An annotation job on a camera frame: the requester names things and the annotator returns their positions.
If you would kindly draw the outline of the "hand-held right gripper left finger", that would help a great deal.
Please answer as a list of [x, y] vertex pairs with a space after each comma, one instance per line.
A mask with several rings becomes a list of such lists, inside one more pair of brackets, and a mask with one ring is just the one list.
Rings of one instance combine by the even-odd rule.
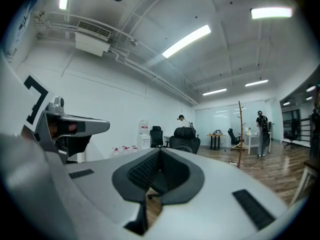
[[148, 228], [146, 193], [158, 165], [158, 148], [106, 160], [62, 164], [57, 191], [76, 240], [161, 240]]

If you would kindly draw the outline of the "black metal railing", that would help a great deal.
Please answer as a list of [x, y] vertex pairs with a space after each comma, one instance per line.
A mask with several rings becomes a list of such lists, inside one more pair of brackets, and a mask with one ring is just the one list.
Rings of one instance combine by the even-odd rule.
[[[283, 142], [288, 143], [289, 140], [285, 138], [285, 134], [291, 131], [291, 122], [293, 119], [283, 121]], [[312, 134], [314, 131], [314, 124], [312, 123], [312, 116], [300, 119], [300, 126], [298, 130], [297, 140], [293, 141], [294, 145], [311, 147]]]

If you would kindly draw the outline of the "wooden coat rack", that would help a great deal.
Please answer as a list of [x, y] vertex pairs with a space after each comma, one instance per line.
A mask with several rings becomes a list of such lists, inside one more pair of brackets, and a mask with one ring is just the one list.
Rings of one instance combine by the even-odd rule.
[[245, 149], [245, 144], [244, 144], [244, 140], [243, 140], [243, 126], [245, 125], [245, 123], [243, 123], [243, 106], [241, 105], [241, 102], [238, 101], [238, 107], [239, 107], [239, 116], [238, 118], [240, 119], [240, 138], [239, 138], [239, 143], [237, 145], [234, 145], [231, 150], [237, 149], [239, 152], [238, 155], [238, 162], [236, 167], [239, 169], [240, 168], [240, 164], [241, 164], [241, 158], [242, 158], [242, 153], [243, 150]]

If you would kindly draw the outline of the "wooden table black legs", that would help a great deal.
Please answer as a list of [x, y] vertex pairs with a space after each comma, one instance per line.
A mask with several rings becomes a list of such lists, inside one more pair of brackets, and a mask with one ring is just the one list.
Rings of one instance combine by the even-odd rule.
[[221, 139], [222, 137], [225, 137], [225, 135], [221, 133], [210, 133], [207, 136], [210, 137], [210, 149], [219, 150], [221, 145]]

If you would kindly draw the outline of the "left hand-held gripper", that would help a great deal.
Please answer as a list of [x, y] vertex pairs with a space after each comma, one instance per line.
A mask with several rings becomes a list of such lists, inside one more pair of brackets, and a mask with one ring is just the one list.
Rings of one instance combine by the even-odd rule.
[[25, 126], [33, 132], [35, 143], [57, 154], [62, 163], [83, 152], [92, 135], [110, 129], [109, 121], [66, 114], [64, 99], [54, 96], [33, 72], [24, 77], [23, 84], [35, 99]]

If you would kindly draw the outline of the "dark wood table white legs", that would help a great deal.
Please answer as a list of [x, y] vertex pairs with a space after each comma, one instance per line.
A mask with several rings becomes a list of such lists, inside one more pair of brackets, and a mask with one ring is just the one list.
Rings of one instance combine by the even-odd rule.
[[289, 204], [292, 206], [303, 194], [311, 177], [317, 178], [320, 174], [320, 158], [313, 158], [304, 162], [304, 170], [298, 188]]

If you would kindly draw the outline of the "white ceiling pipes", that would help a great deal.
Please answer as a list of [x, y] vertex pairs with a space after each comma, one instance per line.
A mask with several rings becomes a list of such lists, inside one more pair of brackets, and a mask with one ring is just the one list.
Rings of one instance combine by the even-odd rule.
[[[127, 35], [126, 33], [120, 31], [119, 29], [117, 29], [109, 24], [106, 24], [106, 23], [98, 21], [98, 20], [90, 19], [87, 17], [78, 16], [75, 14], [66, 14], [66, 13], [60, 13], [60, 12], [54, 12], [54, 11], [52, 11], [52, 12], [36, 11], [33, 14], [34, 14], [35, 18], [39, 18], [39, 20], [35, 20], [36, 24], [44, 24], [45, 23], [44, 18], [46, 17], [46, 14], [55, 14], [55, 15], [62, 15], [62, 16], [66, 16], [66, 17], [71, 16], [73, 18], [80, 19], [81, 22], [89, 23], [91, 25], [98, 24], [99, 26], [100, 25], [105, 26], [105, 27], [107, 27], [107, 29], [111, 29], [111, 30], [114, 30], [114, 31], [119, 32], [121, 34], [124, 34], [125, 36]], [[113, 53], [116, 56], [115, 60], [117, 62], [124, 64], [124, 65], [128, 66], [129, 68], [135, 70], [136, 72], [151, 79], [152, 81], [161, 85], [162, 87], [164, 87], [165, 89], [167, 89], [171, 93], [179, 96], [180, 98], [182, 98], [183, 100], [192, 104], [193, 106], [198, 104], [194, 99], [192, 99], [190, 96], [185, 94], [183, 91], [181, 91], [180, 89], [178, 89], [177, 87], [172, 85], [170, 82], [168, 82], [167, 80], [162, 78], [160, 75], [156, 74], [152, 70], [149, 70], [147, 67], [140, 65], [139, 63], [135, 62], [134, 60], [130, 59], [128, 52], [125, 53], [124, 50], [119, 50], [119, 49], [115, 48], [113, 46], [113, 44], [111, 44], [110, 47], [108, 48], [108, 51], [106, 51], [105, 53]]]

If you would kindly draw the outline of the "white water dispenser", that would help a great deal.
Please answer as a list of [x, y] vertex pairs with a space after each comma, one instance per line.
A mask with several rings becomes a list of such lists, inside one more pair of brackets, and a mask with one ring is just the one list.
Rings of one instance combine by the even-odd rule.
[[150, 148], [150, 133], [149, 133], [149, 121], [141, 120], [139, 122], [138, 135], [137, 135], [137, 148], [144, 150]]

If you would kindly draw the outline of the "black mesh office chair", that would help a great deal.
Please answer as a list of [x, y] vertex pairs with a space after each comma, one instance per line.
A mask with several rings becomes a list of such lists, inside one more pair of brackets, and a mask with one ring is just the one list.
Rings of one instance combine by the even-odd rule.
[[196, 131], [192, 127], [178, 127], [175, 129], [173, 136], [175, 137], [175, 149], [181, 144], [186, 144], [193, 150], [193, 154], [197, 154], [201, 140], [196, 136]]

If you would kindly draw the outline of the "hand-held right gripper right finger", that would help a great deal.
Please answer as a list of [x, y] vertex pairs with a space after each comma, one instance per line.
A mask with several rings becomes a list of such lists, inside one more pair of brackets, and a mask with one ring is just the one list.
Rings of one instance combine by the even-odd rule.
[[[287, 207], [273, 191], [234, 165], [197, 154], [174, 150], [198, 165], [204, 184], [186, 204], [166, 205], [149, 229], [149, 240], [273, 240], [295, 219], [299, 201]], [[247, 190], [275, 221], [257, 230], [233, 192]]]

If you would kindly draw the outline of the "person's left forearm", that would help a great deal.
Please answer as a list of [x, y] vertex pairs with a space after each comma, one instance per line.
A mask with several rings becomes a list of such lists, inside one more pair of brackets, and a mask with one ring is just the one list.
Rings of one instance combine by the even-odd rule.
[[25, 125], [23, 126], [20, 135], [29, 141], [36, 142], [33, 132]]

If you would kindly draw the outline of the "white ceiling air conditioner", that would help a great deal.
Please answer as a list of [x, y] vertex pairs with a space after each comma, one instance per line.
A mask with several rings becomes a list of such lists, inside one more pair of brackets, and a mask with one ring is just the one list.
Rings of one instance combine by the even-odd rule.
[[75, 32], [75, 48], [102, 57], [109, 51], [111, 35], [111, 31], [81, 20]]

